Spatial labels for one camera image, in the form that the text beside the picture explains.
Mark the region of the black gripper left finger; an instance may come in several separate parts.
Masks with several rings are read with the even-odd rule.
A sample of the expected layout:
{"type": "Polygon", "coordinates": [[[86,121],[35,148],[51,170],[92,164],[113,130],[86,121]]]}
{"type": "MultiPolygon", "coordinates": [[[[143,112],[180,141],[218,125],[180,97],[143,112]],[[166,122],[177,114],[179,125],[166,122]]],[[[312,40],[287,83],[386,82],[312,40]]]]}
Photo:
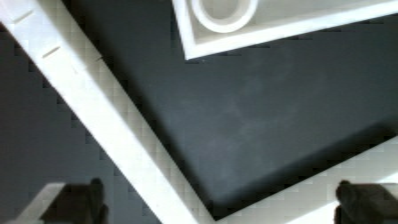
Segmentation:
{"type": "Polygon", "coordinates": [[[93,178],[86,184],[45,184],[12,224],[108,224],[100,180],[93,178]]]}

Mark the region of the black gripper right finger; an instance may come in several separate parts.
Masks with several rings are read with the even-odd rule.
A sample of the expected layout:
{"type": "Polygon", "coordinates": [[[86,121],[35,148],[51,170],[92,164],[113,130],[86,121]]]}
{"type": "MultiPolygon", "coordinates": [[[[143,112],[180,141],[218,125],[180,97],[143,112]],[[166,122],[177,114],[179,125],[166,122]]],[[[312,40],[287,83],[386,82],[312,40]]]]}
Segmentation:
{"type": "Polygon", "coordinates": [[[339,182],[333,224],[398,224],[398,183],[339,182]]]}

